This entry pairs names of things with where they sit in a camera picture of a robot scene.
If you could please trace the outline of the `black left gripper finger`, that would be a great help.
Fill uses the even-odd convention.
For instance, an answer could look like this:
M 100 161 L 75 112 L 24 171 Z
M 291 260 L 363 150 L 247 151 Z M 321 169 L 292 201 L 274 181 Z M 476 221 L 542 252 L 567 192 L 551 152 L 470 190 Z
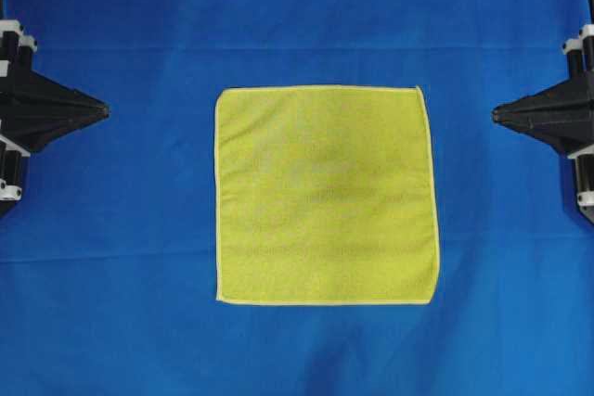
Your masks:
M 82 117 L 43 119 L 27 131 L 27 148 L 32 153 L 39 153 L 60 137 L 106 120 L 109 116 L 108 110 L 101 110 L 98 114 Z
M 110 112 L 109 106 L 100 100 L 52 81 L 35 71 L 27 73 L 27 97 L 40 99 L 52 105 L 86 107 L 98 109 L 102 113 Z

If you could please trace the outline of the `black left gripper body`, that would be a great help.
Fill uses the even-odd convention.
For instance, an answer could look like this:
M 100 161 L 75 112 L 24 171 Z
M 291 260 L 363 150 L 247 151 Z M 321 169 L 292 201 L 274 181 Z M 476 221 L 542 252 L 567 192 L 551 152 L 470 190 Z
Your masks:
M 60 87 L 17 62 L 1 61 L 1 120 L 4 135 L 32 153 L 51 141 L 60 122 Z

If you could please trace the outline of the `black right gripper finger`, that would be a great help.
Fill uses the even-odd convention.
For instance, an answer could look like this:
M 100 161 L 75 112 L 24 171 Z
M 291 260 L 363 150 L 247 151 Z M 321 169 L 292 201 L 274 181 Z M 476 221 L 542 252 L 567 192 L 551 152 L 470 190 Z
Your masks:
M 571 81 L 567 80 L 552 85 L 540 92 L 523 96 L 513 102 L 496 106 L 491 111 L 492 119 L 500 119 L 506 113 L 552 111 L 562 107 L 562 95 L 567 91 Z
M 514 123 L 511 121 L 505 121 L 502 117 L 498 115 L 493 115 L 491 119 L 492 122 L 497 125 L 503 126 L 518 134 L 530 136 L 535 140 L 538 140 L 544 144 L 547 144 L 548 146 L 551 146 L 560 155 L 566 156 L 574 150 L 574 142 L 571 141 L 569 138 L 559 136 L 547 130 L 541 130 L 538 128 L 533 128 L 528 125 Z

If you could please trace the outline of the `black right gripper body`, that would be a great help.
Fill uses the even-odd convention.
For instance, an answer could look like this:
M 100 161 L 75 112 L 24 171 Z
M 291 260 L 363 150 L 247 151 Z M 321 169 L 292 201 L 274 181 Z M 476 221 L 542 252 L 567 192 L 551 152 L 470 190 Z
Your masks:
M 542 92 L 545 97 L 543 141 L 558 153 L 568 155 L 593 143 L 593 72 Z

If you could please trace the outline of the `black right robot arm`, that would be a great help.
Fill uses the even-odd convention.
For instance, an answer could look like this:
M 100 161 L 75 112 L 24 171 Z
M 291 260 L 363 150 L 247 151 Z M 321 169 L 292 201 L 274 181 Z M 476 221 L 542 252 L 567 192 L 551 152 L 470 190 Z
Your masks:
M 571 160 L 579 212 L 593 220 L 593 26 L 562 46 L 569 79 L 495 107 L 493 123 L 528 135 Z

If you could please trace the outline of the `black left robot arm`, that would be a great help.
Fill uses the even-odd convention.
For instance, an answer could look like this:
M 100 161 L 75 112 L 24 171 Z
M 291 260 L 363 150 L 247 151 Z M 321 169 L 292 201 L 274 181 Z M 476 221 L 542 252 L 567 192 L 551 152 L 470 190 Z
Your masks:
M 31 155 L 110 115 L 105 103 L 34 71 L 37 49 L 19 21 L 1 21 L 2 215 L 23 198 Z

